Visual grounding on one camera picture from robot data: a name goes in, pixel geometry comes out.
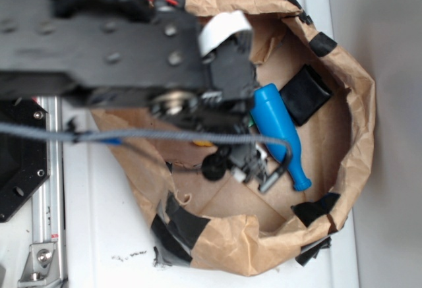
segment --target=brown paper bag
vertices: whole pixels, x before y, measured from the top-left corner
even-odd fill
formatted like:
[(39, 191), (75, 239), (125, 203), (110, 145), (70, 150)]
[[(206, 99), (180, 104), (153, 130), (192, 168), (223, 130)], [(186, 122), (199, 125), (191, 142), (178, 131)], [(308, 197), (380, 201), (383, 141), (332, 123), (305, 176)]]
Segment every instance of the brown paper bag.
[[(210, 183), (195, 168), (215, 148), (190, 142), (131, 139), (137, 152), (111, 148), (156, 236), (159, 261), (256, 275), (321, 246), (340, 230), (371, 172), (375, 83), (342, 47), (318, 32), (295, 0), (186, 0), (207, 21), (242, 10), (254, 27), (251, 60), (258, 81), (281, 88), (304, 64), (334, 96), (302, 127), (302, 163), (313, 185), (293, 190), (284, 175), (266, 194), (226, 173)], [(174, 129), (145, 109), (93, 111), (101, 130)], [(173, 174), (166, 167), (173, 164)], [(276, 163), (269, 160), (270, 169)]]

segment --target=gray wall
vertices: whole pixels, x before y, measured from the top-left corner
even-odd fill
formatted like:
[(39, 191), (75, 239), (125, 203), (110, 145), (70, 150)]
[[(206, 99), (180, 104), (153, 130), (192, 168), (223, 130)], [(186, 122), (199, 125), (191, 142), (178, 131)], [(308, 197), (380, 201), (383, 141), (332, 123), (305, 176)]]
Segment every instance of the gray wall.
[(422, 0), (330, 0), (335, 39), (377, 82), (373, 174), (354, 208), (362, 288), (422, 282)]

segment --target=blue plastic bottle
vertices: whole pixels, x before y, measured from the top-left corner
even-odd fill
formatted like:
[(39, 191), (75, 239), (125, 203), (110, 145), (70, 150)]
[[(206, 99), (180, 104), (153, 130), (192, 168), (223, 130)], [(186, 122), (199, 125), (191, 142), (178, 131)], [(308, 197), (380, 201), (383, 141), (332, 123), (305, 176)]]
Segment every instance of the blue plastic bottle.
[[(261, 134), (290, 143), (293, 157), (287, 169), (293, 179), (294, 188), (297, 191), (308, 189), (312, 182), (306, 177), (301, 165), (301, 141), (276, 85), (269, 84), (255, 91), (255, 107), (251, 115)], [(283, 161), (286, 154), (284, 146), (268, 144), (267, 148), (276, 161)]]

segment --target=yellow object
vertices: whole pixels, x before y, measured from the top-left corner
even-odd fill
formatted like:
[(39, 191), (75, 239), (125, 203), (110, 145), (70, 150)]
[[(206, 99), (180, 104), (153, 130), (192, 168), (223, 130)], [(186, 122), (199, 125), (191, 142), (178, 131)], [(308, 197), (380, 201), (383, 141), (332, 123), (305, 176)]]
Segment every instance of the yellow object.
[(193, 144), (195, 144), (197, 146), (205, 146), (207, 148), (214, 146), (213, 143), (211, 143), (209, 141), (193, 141)]

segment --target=bolt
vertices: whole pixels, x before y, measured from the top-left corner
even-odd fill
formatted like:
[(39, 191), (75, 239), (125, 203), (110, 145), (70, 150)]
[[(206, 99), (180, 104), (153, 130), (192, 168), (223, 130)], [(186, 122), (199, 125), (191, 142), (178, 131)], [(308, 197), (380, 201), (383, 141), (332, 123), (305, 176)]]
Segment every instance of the bolt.
[(42, 111), (37, 111), (34, 113), (34, 119), (42, 120), (44, 118), (44, 114)]
[(109, 55), (105, 57), (105, 61), (108, 64), (116, 64), (120, 62), (120, 60), (121, 60), (121, 56), (120, 56), (120, 53), (118, 52), (110, 53)]
[(43, 249), (37, 253), (37, 259), (41, 264), (48, 264), (53, 258), (53, 254), (46, 249)]
[(170, 23), (166, 27), (164, 27), (164, 34), (166, 36), (175, 36), (177, 34), (177, 27), (176, 25)]
[(38, 281), (41, 279), (41, 274), (39, 272), (35, 272), (29, 275), (30, 281)]
[(112, 33), (117, 30), (117, 23), (115, 21), (107, 21), (102, 25), (102, 30), (105, 33)]
[(5, 19), (0, 22), (0, 31), (10, 33), (18, 28), (18, 24), (13, 19)]
[(170, 53), (167, 60), (171, 66), (180, 65), (183, 62), (182, 53), (179, 51), (174, 51), (173, 53)]
[(39, 34), (47, 35), (55, 31), (55, 26), (51, 21), (41, 22), (37, 29)]

